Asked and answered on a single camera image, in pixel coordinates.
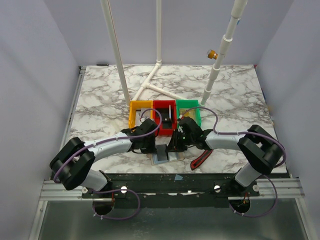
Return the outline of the red black utility knife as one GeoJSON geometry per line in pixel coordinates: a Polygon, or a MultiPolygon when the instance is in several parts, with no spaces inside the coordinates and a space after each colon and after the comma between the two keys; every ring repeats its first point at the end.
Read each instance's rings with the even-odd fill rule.
{"type": "Polygon", "coordinates": [[[213,150],[205,150],[200,156],[190,162],[190,169],[194,171],[199,168],[205,160],[212,154],[213,150]]]}

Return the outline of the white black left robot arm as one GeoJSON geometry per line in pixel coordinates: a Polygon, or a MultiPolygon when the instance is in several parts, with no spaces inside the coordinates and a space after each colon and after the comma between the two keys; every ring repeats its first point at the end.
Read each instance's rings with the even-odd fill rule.
{"type": "Polygon", "coordinates": [[[53,181],[61,183],[68,191],[76,187],[93,190],[99,197],[110,194],[110,179],[102,170],[93,170],[92,165],[116,154],[140,150],[154,153],[155,133],[159,126],[150,118],[134,128],[123,129],[114,136],[98,141],[84,142],[79,137],[70,139],[50,162],[53,181]]]}

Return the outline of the orange knob on pipe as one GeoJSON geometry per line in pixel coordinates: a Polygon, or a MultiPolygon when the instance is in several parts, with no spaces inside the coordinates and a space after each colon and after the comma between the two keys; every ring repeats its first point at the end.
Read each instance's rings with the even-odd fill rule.
{"type": "Polygon", "coordinates": [[[218,53],[212,49],[210,49],[208,52],[207,52],[207,57],[209,59],[214,59],[216,60],[218,58],[218,53]]]}

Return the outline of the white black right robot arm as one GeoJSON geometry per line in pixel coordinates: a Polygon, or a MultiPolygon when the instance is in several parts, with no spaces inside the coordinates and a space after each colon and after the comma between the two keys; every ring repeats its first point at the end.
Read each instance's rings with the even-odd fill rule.
{"type": "Polygon", "coordinates": [[[259,125],[252,125],[241,132],[218,132],[215,128],[201,129],[190,117],[179,121],[181,130],[174,130],[167,153],[180,153],[194,146],[199,150],[212,152],[226,149],[241,151],[248,163],[242,167],[226,184],[230,194],[241,196],[248,187],[260,176],[269,175],[274,168],[286,160],[286,151],[281,143],[274,139],[259,125]]]}

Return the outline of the white PVC pipe frame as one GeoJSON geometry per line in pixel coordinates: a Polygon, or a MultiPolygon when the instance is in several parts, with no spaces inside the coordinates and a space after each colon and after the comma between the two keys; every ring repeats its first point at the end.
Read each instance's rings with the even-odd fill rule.
{"type": "MultiPolygon", "coordinates": [[[[120,84],[122,87],[122,91],[124,94],[125,103],[126,105],[129,105],[129,103],[131,102],[131,98],[129,95],[129,90],[128,90],[127,81],[126,81],[125,72],[124,72],[124,65],[122,62],[121,54],[120,54],[119,43],[118,43],[114,20],[112,16],[111,4],[110,4],[110,1],[108,0],[102,0],[100,3],[103,11],[107,31],[108,31],[110,43],[113,49],[115,64],[118,71],[118,76],[119,76],[120,84]]],[[[206,87],[204,88],[202,99],[200,101],[201,106],[206,105],[206,102],[209,99],[209,96],[211,95],[214,82],[218,78],[218,75],[221,70],[221,65],[233,41],[233,36],[236,30],[236,27],[241,20],[241,17],[243,15],[245,7],[247,6],[247,3],[248,2],[246,0],[236,0],[233,4],[232,11],[230,14],[230,20],[228,22],[226,32],[221,39],[219,50],[217,52],[218,57],[217,59],[215,59],[215,62],[211,67],[209,80],[206,87]]],[[[134,95],[133,97],[134,101],[136,101],[146,89],[150,89],[154,92],[163,94],[172,99],[176,99],[176,100],[183,99],[183,97],[173,92],[164,90],[150,83],[151,79],[154,77],[157,71],[161,68],[161,66],[162,66],[162,1],[157,0],[156,1],[156,63],[153,69],[151,70],[151,72],[146,77],[146,79],[144,79],[144,81],[140,85],[136,94],[134,95]]]]}

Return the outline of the red plastic bin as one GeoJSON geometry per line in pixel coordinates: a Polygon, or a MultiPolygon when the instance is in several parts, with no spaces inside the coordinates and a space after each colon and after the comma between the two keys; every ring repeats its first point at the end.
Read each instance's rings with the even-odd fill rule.
{"type": "Polygon", "coordinates": [[[157,110],[160,117],[156,111],[152,112],[152,117],[156,124],[160,124],[158,135],[159,136],[171,136],[173,131],[177,129],[177,107],[175,100],[154,100],[153,108],[157,110]]]}

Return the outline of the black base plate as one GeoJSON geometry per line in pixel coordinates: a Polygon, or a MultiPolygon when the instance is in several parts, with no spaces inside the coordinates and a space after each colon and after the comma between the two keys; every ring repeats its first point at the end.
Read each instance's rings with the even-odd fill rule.
{"type": "Polygon", "coordinates": [[[116,208],[129,209],[140,203],[141,208],[200,208],[229,207],[229,198],[242,200],[244,197],[258,197],[254,190],[256,181],[247,188],[238,187],[229,173],[109,173],[111,182],[107,190],[127,187],[111,193],[82,194],[84,199],[95,202],[114,200],[116,208]]]}

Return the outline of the green plastic bin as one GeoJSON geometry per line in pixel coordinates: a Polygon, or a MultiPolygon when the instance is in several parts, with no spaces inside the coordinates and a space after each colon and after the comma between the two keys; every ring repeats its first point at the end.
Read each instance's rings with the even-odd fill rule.
{"type": "MultiPolygon", "coordinates": [[[[191,109],[191,108],[198,107],[198,106],[199,106],[198,100],[177,99],[177,100],[176,100],[176,114],[177,114],[177,118],[180,117],[180,109],[191,109]]],[[[201,126],[202,121],[201,121],[200,109],[199,109],[199,108],[195,108],[195,112],[196,112],[196,120],[195,120],[195,122],[196,122],[199,126],[201,126]]]]}

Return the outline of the black VIP card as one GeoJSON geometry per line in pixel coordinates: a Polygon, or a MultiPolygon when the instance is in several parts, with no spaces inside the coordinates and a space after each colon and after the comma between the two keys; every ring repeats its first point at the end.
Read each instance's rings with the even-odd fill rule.
{"type": "Polygon", "coordinates": [[[172,115],[172,119],[169,119],[169,109],[168,108],[160,108],[159,112],[161,114],[162,117],[162,127],[163,128],[171,128],[173,125],[173,115],[172,115]]]}

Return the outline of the yellow plastic bin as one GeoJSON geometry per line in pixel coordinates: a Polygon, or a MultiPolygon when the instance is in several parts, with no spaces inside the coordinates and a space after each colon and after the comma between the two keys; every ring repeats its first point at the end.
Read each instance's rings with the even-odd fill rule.
{"type": "Polygon", "coordinates": [[[133,127],[139,126],[141,124],[141,113],[145,109],[149,109],[152,107],[152,100],[132,100],[130,102],[129,108],[128,127],[131,129],[133,127]]]}

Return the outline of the gold card in green bin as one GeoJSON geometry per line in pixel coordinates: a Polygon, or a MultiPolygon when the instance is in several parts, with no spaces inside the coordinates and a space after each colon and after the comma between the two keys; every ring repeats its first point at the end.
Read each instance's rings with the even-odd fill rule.
{"type": "Polygon", "coordinates": [[[180,115],[182,115],[183,117],[190,117],[193,120],[196,120],[196,110],[195,109],[191,109],[189,110],[188,108],[180,108],[180,115]]]}

